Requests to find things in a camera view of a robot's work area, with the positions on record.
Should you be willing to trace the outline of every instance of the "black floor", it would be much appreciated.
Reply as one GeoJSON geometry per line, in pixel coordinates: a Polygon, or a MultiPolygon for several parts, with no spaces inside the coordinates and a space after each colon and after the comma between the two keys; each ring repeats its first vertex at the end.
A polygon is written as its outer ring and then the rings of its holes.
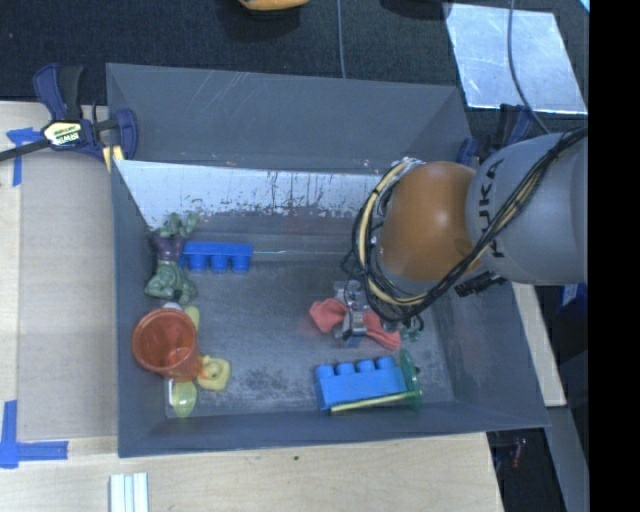
{"type": "MultiPolygon", "coordinates": [[[[460,3],[509,6],[507,0],[460,3]]],[[[84,66],[82,104],[106,104],[107,62],[459,86],[441,7],[437,0],[311,0],[288,16],[259,19],[237,0],[2,2],[0,99],[35,101],[32,76],[51,62],[84,66]]],[[[554,13],[588,105],[583,5],[518,0],[516,8],[554,13]]],[[[467,117],[477,138],[498,125],[497,111],[467,109],[467,117]]],[[[541,117],[551,131],[585,124],[575,116],[541,117]]],[[[584,353],[587,336],[584,318],[558,313],[559,294],[559,288],[538,289],[562,367],[584,353]]],[[[588,461],[588,396],[572,405],[588,461]]],[[[565,510],[544,431],[488,435],[507,512],[565,510]]]]}

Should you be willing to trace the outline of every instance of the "red cloth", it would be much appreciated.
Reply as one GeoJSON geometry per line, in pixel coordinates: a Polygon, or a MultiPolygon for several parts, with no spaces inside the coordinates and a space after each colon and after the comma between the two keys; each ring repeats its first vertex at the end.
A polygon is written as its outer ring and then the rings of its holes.
{"type": "MultiPolygon", "coordinates": [[[[333,327],[344,321],[344,316],[349,308],[337,299],[326,299],[316,301],[311,305],[309,314],[313,321],[323,333],[328,334],[333,327]]],[[[367,328],[367,336],[389,350],[397,350],[400,348],[400,333],[387,332],[382,328],[380,317],[375,311],[365,311],[362,315],[362,321],[367,328]]]]}

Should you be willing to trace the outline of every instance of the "plastic toy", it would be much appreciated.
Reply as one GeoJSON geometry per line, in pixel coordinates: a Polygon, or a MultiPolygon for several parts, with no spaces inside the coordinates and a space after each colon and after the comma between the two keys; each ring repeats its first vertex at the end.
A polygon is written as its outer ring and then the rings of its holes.
{"type": "Polygon", "coordinates": [[[358,400],[356,402],[334,405],[330,409],[331,414],[338,414],[352,409],[362,409],[365,407],[374,407],[376,405],[385,405],[398,402],[402,402],[412,409],[417,409],[418,407],[420,407],[420,397],[422,395],[422,390],[418,388],[416,367],[413,364],[411,356],[406,350],[400,351],[400,368],[402,369],[402,375],[404,377],[407,391],[403,393],[386,395],[379,398],[369,398],[365,400],[358,400]]]}
{"type": "Polygon", "coordinates": [[[234,272],[247,272],[253,247],[249,244],[222,244],[217,242],[187,242],[184,246],[180,266],[187,263],[192,272],[207,268],[207,260],[214,272],[226,272],[231,263],[234,272]]]}
{"type": "Polygon", "coordinates": [[[400,348],[402,342],[397,329],[388,332],[380,317],[368,306],[363,307],[359,303],[347,305],[343,295],[343,291],[338,290],[335,297],[311,304],[309,315],[320,331],[328,334],[333,330],[334,336],[342,338],[343,346],[348,348],[358,346],[362,336],[377,341],[389,350],[400,348]]]}
{"type": "Polygon", "coordinates": [[[184,308],[184,312],[191,318],[193,325],[196,326],[196,331],[200,327],[200,310],[195,306],[187,306],[184,308]]]}
{"type": "Polygon", "coordinates": [[[169,404],[178,418],[186,418],[191,414],[198,401],[198,390],[192,380],[189,382],[169,381],[169,404]]]}
{"type": "Polygon", "coordinates": [[[391,356],[375,362],[364,359],[355,365],[339,363],[316,368],[316,399],[321,410],[348,402],[404,393],[407,386],[402,369],[391,356]]]}
{"type": "Polygon", "coordinates": [[[198,384],[209,391],[222,391],[227,387],[231,365],[226,359],[210,356],[202,357],[202,369],[198,374],[198,384]]]}
{"type": "Polygon", "coordinates": [[[174,308],[147,313],[131,337],[133,356],[140,366],[176,382],[189,382],[202,362],[196,327],[189,315],[174,308]]]}
{"type": "Polygon", "coordinates": [[[198,215],[190,213],[183,224],[177,213],[172,213],[165,225],[153,232],[152,243],[157,252],[157,269],[144,292],[160,299],[177,299],[181,306],[197,296],[195,284],[185,276],[179,265],[187,237],[194,230],[198,215]]]}

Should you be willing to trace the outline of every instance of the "wire bundle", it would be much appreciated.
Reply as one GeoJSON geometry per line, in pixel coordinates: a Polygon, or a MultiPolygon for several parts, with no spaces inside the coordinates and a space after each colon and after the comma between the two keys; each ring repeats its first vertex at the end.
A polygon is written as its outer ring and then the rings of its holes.
{"type": "Polygon", "coordinates": [[[341,268],[349,279],[362,282],[371,308],[387,322],[402,322],[409,326],[414,318],[422,324],[419,314],[442,297],[455,282],[482,256],[491,242],[518,217],[531,201],[550,166],[562,153],[587,136],[587,128],[564,133],[558,142],[543,155],[513,190],[498,210],[493,220],[478,239],[471,252],[456,264],[437,284],[428,291],[411,295],[401,290],[388,279],[375,257],[377,245],[376,233],[384,221],[372,225],[373,212],[384,216],[384,210],[393,188],[404,174],[410,172],[415,164],[422,163],[414,159],[404,159],[391,167],[369,195],[358,212],[352,229],[351,250],[345,255],[341,268]]]}

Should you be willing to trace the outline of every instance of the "clamp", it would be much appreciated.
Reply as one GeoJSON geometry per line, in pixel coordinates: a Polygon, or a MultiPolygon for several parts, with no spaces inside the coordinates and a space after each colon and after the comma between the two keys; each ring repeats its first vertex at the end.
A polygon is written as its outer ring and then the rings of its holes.
{"type": "Polygon", "coordinates": [[[0,162],[32,153],[44,148],[54,151],[81,153],[109,165],[110,147],[100,140],[100,132],[119,128],[119,152],[125,159],[133,158],[138,145],[138,130],[134,114],[129,109],[118,110],[115,118],[97,122],[95,106],[93,120],[82,117],[77,104],[78,82],[82,66],[48,64],[33,77],[33,86],[42,103],[51,114],[51,121],[34,142],[0,152],[0,162]]]}
{"type": "Polygon", "coordinates": [[[482,164],[496,151],[525,140],[533,123],[533,113],[523,105],[500,105],[498,127],[493,136],[482,141],[467,137],[458,151],[456,162],[470,166],[474,159],[482,164]]]}

